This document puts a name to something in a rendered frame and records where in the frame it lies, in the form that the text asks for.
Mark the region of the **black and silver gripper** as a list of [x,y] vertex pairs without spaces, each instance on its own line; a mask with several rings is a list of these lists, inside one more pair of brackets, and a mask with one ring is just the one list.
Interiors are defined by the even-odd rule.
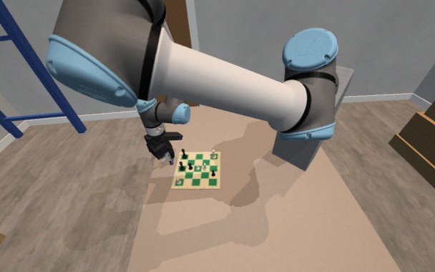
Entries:
[[[146,134],[144,136],[144,138],[147,142],[148,150],[158,160],[164,159],[162,161],[163,164],[165,164],[167,162],[171,162],[171,164],[173,164],[175,153],[174,153],[174,150],[172,149],[172,145],[171,145],[170,141],[161,141],[161,138],[164,135],[165,135],[165,130],[162,134],[160,134],[158,136],[150,136],[150,135]],[[159,138],[159,139],[156,139],[156,138]]]

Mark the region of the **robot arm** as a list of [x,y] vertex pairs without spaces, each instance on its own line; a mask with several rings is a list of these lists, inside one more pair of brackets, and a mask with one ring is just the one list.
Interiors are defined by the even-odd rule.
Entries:
[[281,140],[333,136],[338,43],[330,31],[306,29],[287,41],[281,83],[174,43],[166,16],[163,0],[63,0],[47,70],[93,99],[136,105],[150,136],[164,123],[187,124],[186,101],[269,121]]

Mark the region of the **green and cream chessboard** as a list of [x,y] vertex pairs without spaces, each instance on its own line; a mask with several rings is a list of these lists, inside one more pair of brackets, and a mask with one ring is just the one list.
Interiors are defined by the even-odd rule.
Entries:
[[[220,190],[220,152],[215,152],[215,159],[212,159],[212,152],[185,152],[185,155],[187,158],[183,159],[183,153],[179,154],[171,190]],[[185,167],[184,171],[180,170],[179,162]],[[189,163],[193,167],[192,170],[189,170]],[[206,164],[207,170],[203,170],[203,163]],[[199,170],[196,170],[196,164]],[[179,185],[177,177],[181,180]]]

